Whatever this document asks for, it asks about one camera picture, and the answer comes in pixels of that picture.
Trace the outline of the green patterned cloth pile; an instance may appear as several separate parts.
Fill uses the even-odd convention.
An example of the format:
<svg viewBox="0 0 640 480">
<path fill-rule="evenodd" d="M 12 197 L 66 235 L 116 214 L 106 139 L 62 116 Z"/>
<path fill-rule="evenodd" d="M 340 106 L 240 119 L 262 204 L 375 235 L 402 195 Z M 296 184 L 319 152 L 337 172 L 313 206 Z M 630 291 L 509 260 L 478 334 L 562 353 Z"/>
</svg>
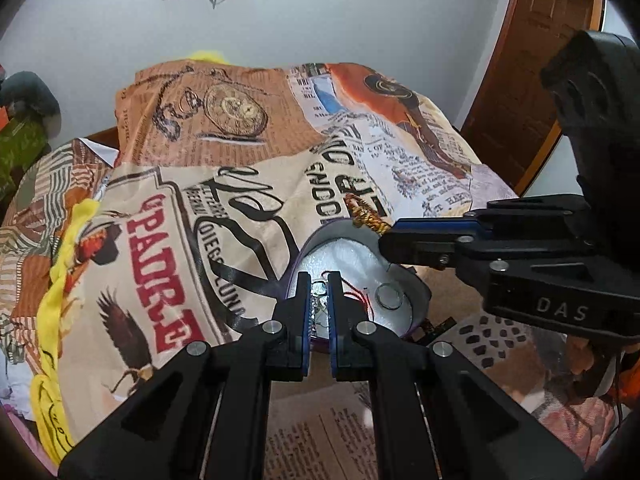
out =
<svg viewBox="0 0 640 480">
<path fill-rule="evenodd" d="M 26 172 L 48 146 L 46 129 L 32 110 L 18 113 L 1 130 L 1 199 L 17 189 L 14 174 Z"/>
</svg>

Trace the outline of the yellow object behind bed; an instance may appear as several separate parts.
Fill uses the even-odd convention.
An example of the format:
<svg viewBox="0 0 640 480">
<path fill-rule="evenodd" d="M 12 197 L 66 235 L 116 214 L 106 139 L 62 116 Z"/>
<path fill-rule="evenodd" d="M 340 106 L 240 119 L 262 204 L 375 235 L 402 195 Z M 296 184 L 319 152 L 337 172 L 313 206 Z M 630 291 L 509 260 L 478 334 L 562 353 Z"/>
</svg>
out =
<svg viewBox="0 0 640 480">
<path fill-rule="evenodd" d="M 213 50 L 199 50 L 189 54 L 186 57 L 188 60 L 217 63 L 222 65 L 230 65 L 228 58 L 222 53 Z"/>
</svg>

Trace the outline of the newspaper print bed blanket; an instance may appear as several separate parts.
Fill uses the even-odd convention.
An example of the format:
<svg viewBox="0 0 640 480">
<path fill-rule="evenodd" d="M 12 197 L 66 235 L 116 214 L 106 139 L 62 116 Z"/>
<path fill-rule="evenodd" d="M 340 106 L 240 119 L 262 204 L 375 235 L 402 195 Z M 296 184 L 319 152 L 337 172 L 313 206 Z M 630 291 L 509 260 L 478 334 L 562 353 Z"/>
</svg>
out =
<svg viewBox="0 0 640 480">
<path fill-rule="evenodd" d="M 100 202 L 76 238 L 62 305 L 58 379 L 73 448 L 191 342 L 232 344 L 270 320 L 288 299 L 293 221 L 352 220 L 347 193 L 391 226 L 517 200 L 429 99 L 358 64 L 158 64 L 119 92 L 115 115 L 112 164 L 81 140 L 47 154 L 1 225 L 1 348 L 34 378 L 36 315 L 70 213 Z M 454 269 L 402 266 L 432 299 L 418 328 L 397 336 L 449 342 L 523 408 L 522 388 L 541 380 L 540 326 L 487 311 Z M 568 447 L 564 413 L 527 413 Z M 569 449 L 579 479 L 630 475 L 623 440 L 598 460 Z M 330 331 L 328 352 L 310 342 L 303 380 L 271 385 L 259 479 L 381 479 L 369 386 L 334 378 Z"/>
</svg>

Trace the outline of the silver chain jewelry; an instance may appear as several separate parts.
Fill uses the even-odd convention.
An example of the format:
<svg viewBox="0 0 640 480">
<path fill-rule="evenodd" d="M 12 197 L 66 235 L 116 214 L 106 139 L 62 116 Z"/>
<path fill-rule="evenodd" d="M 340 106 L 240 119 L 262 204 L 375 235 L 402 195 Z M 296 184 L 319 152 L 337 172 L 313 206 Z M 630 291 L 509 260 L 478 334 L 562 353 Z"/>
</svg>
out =
<svg viewBox="0 0 640 480">
<path fill-rule="evenodd" d="M 330 271 L 323 271 L 311 282 L 311 335 L 316 339 L 329 338 L 329 274 Z M 367 318 L 370 318 L 373 311 L 368 290 L 356 287 L 346 278 L 341 278 L 341 281 L 344 295 L 358 301 Z"/>
</svg>

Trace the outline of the dark grey pillow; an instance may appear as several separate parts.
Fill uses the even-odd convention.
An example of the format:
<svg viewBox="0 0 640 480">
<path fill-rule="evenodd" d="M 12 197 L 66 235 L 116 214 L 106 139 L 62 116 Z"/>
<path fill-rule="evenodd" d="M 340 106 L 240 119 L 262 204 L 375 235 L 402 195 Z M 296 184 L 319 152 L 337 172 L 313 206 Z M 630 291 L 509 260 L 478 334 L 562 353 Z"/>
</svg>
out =
<svg viewBox="0 0 640 480">
<path fill-rule="evenodd" d="M 6 108 L 10 117 L 35 114 L 49 138 L 60 133 L 60 104 L 49 87 L 33 72 L 23 70 L 2 79 L 1 106 Z"/>
</svg>

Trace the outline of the brown wooden door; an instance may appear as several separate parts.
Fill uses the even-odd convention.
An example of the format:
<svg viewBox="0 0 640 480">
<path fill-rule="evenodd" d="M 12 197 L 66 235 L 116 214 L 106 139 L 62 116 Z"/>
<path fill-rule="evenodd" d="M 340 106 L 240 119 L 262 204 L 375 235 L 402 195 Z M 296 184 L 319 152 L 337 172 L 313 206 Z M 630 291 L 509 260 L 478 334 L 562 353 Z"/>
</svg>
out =
<svg viewBox="0 0 640 480">
<path fill-rule="evenodd" d="M 521 195 L 560 137 L 540 70 L 582 29 L 597 30 L 604 0 L 509 0 L 462 136 Z"/>
</svg>

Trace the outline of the yellow cloth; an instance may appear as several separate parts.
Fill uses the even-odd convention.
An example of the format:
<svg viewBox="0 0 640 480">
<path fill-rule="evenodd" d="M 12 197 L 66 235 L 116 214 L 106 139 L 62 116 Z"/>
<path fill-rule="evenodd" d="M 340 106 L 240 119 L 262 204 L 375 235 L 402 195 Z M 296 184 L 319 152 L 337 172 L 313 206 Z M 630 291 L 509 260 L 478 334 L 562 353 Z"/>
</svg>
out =
<svg viewBox="0 0 640 480">
<path fill-rule="evenodd" d="M 73 206 L 58 256 L 49 272 L 51 285 L 43 295 L 36 315 L 37 348 L 41 372 L 30 384 L 29 397 L 43 451 L 58 466 L 73 448 L 58 379 L 61 348 L 61 315 L 67 271 L 75 253 L 80 230 L 98 211 L 100 202 L 86 198 Z"/>
</svg>

